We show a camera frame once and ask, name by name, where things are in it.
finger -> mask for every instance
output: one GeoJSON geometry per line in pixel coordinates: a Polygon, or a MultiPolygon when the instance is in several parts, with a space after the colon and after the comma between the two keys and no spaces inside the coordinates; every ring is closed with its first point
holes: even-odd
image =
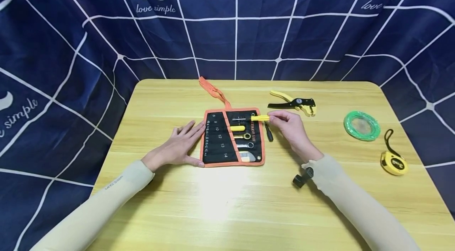
{"type": "Polygon", "coordinates": [[[201,127],[204,125],[204,121],[198,123],[196,126],[194,126],[187,134],[186,136],[192,137],[198,130],[201,129],[201,127]]]}
{"type": "Polygon", "coordinates": [[[267,113],[268,116],[274,116],[274,117],[279,117],[280,119],[284,119],[286,121],[290,120],[290,119],[294,119],[296,117],[300,118],[299,115],[295,114],[295,113],[290,113],[289,111],[285,111],[285,110],[279,110],[279,111],[269,111],[267,113]]]}
{"type": "Polygon", "coordinates": [[[174,129],[172,130],[171,137],[172,137],[172,136],[177,136],[178,134],[179,134],[179,129],[178,129],[178,128],[174,128],[174,129]]]}
{"type": "Polygon", "coordinates": [[[189,122],[188,125],[184,126],[182,128],[182,131],[180,131],[180,134],[186,134],[193,126],[194,126],[194,120],[189,122]]]}
{"type": "Polygon", "coordinates": [[[192,137],[190,137],[190,141],[191,141],[191,145],[194,145],[197,140],[201,137],[201,135],[204,133],[205,131],[205,124],[203,123],[203,125],[201,126],[201,128],[195,132],[192,137]]]}
{"type": "Polygon", "coordinates": [[[284,125],[286,125],[286,122],[284,120],[280,119],[279,117],[275,117],[275,116],[270,116],[269,122],[271,124],[273,124],[274,126],[276,126],[277,128],[279,128],[280,130],[282,130],[284,125]]]}
{"type": "Polygon", "coordinates": [[[195,167],[201,167],[201,168],[205,166],[204,162],[200,161],[197,158],[190,157],[190,156],[186,156],[185,159],[183,159],[183,163],[193,165],[195,167]]]}

arm sleeve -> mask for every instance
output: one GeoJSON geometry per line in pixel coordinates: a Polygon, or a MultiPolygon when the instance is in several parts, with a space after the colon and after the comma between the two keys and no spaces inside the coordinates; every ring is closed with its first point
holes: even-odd
{"type": "Polygon", "coordinates": [[[142,161],[90,197],[46,234],[32,251],[85,250],[114,213],[142,190],[155,176],[142,161]]]}
{"type": "Polygon", "coordinates": [[[309,161],[322,191],[359,231],[373,251],[420,250],[404,227],[365,190],[354,183],[329,155],[309,161]]]}

wooden table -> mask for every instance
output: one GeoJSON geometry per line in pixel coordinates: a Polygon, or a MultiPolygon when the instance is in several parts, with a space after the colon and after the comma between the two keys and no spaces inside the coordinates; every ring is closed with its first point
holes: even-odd
{"type": "MultiPolygon", "coordinates": [[[[315,117],[302,119],[314,144],[336,158],[351,178],[404,225],[422,250],[453,250],[455,224],[381,89],[368,82],[212,80],[234,108],[265,114],[271,89],[314,98],[315,117]],[[350,137],[344,116],[374,116],[382,127],[374,142],[350,137]],[[402,177],[379,165],[392,147],[410,164],[402,177]]],[[[164,143],[173,127],[203,119],[223,104],[197,80],[143,80],[135,87],[93,193],[135,159],[164,143]]],[[[288,143],[273,131],[259,167],[164,167],[105,227],[90,250],[359,250],[368,246],[314,184],[291,184],[299,165],[288,143]]],[[[198,157],[198,143],[191,155],[198,157]]]]}

wrench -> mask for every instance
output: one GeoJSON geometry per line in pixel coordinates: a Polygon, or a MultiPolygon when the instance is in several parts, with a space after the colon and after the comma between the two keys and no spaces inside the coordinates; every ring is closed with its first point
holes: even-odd
{"type": "Polygon", "coordinates": [[[253,148],[254,143],[248,142],[247,144],[237,144],[237,148],[253,148]]]}
{"type": "Polygon", "coordinates": [[[242,134],[242,135],[234,135],[234,138],[243,138],[245,140],[249,140],[251,138],[251,134],[249,134],[247,132],[246,134],[242,134]]]}

tool roll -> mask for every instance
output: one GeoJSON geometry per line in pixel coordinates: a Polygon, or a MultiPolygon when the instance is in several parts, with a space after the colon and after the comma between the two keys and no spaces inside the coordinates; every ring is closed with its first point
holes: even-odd
{"type": "Polygon", "coordinates": [[[263,165],[265,147],[258,108],[232,108],[224,94],[204,77],[199,78],[202,88],[225,104],[224,109],[207,110],[202,136],[200,159],[206,167],[263,165]]]}

